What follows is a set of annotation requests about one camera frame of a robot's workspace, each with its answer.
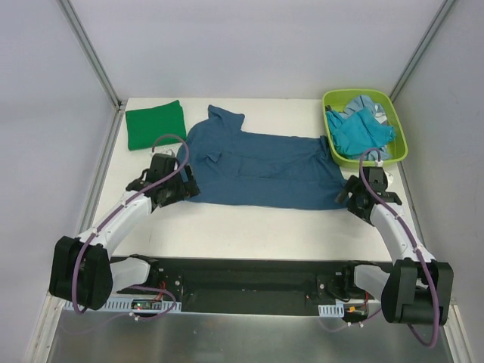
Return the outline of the dark blue t shirt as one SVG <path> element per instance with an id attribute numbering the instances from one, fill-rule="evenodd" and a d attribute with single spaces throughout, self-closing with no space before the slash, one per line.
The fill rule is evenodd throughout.
<path id="1" fill-rule="evenodd" d="M 194 203 L 339 209 L 346 180 L 332 160 L 327 137 L 245 132 L 245 116 L 210 105 L 191 128 L 179 160 L 188 159 L 200 193 Z"/>

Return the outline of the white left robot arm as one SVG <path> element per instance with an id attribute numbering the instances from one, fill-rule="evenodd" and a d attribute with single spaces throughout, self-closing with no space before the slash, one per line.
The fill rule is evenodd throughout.
<path id="1" fill-rule="evenodd" d="M 69 301 L 77 312 L 99 310 L 110 295 L 138 288 L 154 293 L 160 285 L 157 260 L 133 254 L 111 257 L 132 229 L 156 209 L 200 193 L 186 160 L 154 154 L 141 176 L 127 184 L 120 201 L 97 225 L 76 237 L 61 237 L 54 247 L 48 291 Z"/>

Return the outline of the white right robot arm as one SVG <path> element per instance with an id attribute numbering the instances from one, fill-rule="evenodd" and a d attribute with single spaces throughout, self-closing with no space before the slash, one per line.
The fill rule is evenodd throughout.
<path id="1" fill-rule="evenodd" d="M 364 166 L 337 196 L 351 214 L 377 229 L 392 260 L 388 272 L 367 263 L 357 265 L 340 279 L 340 289 L 353 299 L 367 291 L 380 301 L 389 323 L 442 326 L 448 318 L 454 272 L 415 237 L 401 199 L 387 188 L 383 168 Z"/>

